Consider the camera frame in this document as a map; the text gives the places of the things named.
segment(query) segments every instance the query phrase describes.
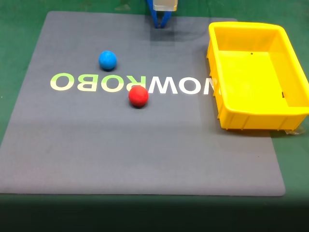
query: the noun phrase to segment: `letter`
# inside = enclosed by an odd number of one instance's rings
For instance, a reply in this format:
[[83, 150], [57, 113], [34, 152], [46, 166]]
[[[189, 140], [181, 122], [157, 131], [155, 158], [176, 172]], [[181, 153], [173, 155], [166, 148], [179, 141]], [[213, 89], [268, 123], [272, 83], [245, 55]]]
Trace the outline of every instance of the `letter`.
[[212, 79], [211, 79], [211, 78], [206, 78], [205, 88], [204, 88], [204, 94], [208, 94], [208, 93], [209, 93], [209, 84], [211, 85], [212, 90], [213, 90]]
[[155, 84], [156, 83], [158, 85], [160, 93], [166, 93], [166, 90], [168, 89], [169, 83], [170, 83], [170, 87], [172, 89], [172, 93], [173, 94], [178, 93], [177, 89], [176, 89], [176, 86], [174, 84], [173, 78], [171, 78], [170, 76], [166, 77], [163, 87], [161, 85], [159, 77], [158, 76], [154, 76], [153, 79], [151, 80], [151, 84], [150, 84], [150, 87], [149, 87], [149, 90], [148, 90], [149, 93], [153, 93], [154, 92], [154, 88], [155, 88]]
[[[118, 80], [119, 83], [118, 83], [118, 86], [116, 88], [108, 88], [107, 87], [106, 83], [111, 78], [115, 78], [115, 79]], [[106, 76], [102, 79], [101, 86], [102, 86], [102, 89], [104, 89], [107, 92], [110, 92], [110, 93], [118, 92], [123, 88], [124, 80], [120, 76], [117, 76], [117, 75], [108, 75], [108, 76]]]
[[[59, 87], [56, 84], [57, 79], [59, 77], [61, 77], [61, 76], [66, 76], [69, 79], [68, 84], [66, 86], [64, 86], [64, 87]], [[58, 91], [67, 90], [67, 89], [71, 88], [73, 86], [73, 84], [74, 84], [74, 77], [71, 74], [69, 74], [69, 73], [59, 73], [59, 74], [53, 76], [53, 78], [50, 80], [50, 86], [54, 90], [58, 90]]]
[[[92, 81], [85, 81], [85, 77], [92, 77]], [[90, 92], [95, 92], [97, 90], [97, 85], [98, 85], [98, 75], [95, 74], [84, 74], [80, 75], [78, 77], [78, 81], [80, 82], [77, 86], [77, 88], [80, 91], [90, 91]]]
[[[196, 85], [195, 89], [194, 89], [194, 90], [191, 90], [191, 91], [186, 90], [185, 87], [184, 87], [184, 83], [185, 83], [186, 81], [193, 81], [193, 82], [195, 83], [195, 85]], [[192, 77], [185, 77], [185, 78], [183, 78], [183, 79], [180, 80], [180, 82], [179, 82], [179, 88], [180, 88], [180, 90], [181, 90], [182, 92], [184, 92], [184, 93], [186, 93], [186, 94], [196, 94], [196, 93], [198, 93], [198, 92], [201, 90], [201, 83], [200, 83], [198, 80], [196, 80], [195, 78], [192, 78]]]
[[131, 90], [132, 86], [143, 86], [144, 88], [146, 88], [146, 77], [145, 76], [141, 76], [140, 77], [140, 82], [137, 82], [133, 76], [127, 76], [127, 78], [129, 78], [129, 80], [132, 83], [127, 84], [126, 89], [128, 91]]

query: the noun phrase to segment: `green floor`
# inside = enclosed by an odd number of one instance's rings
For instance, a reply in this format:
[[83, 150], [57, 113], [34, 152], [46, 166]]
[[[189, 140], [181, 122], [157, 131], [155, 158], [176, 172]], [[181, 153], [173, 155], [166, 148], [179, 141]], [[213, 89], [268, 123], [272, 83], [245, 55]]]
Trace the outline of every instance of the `green floor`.
[[[49, 11], [149, 14], [144, 0], [0, 0], [0, 140]], [[309, 0], [179, 0], [174, 15], [281, 25], [309, 76]], [[0, 225], [265, 231], [279, 223], [295, 231], [295, 226], [307, 224], [304, 212], [308, 214], [309, 203], [308, 118], [303, 126], [303, 135], [272, 133], [286, 186], [281, 198], [0, 195]]]

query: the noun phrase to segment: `plastic bin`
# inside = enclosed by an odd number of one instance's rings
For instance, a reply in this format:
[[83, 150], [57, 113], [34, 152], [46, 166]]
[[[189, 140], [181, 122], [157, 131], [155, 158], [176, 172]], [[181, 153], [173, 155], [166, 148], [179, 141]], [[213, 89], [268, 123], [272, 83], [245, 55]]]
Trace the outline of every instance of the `plastic bin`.
[[285, 30], [218, 22], [209, 33], [207, 58], [221, 127], [296, 129], [309, 114], [309, 84]]

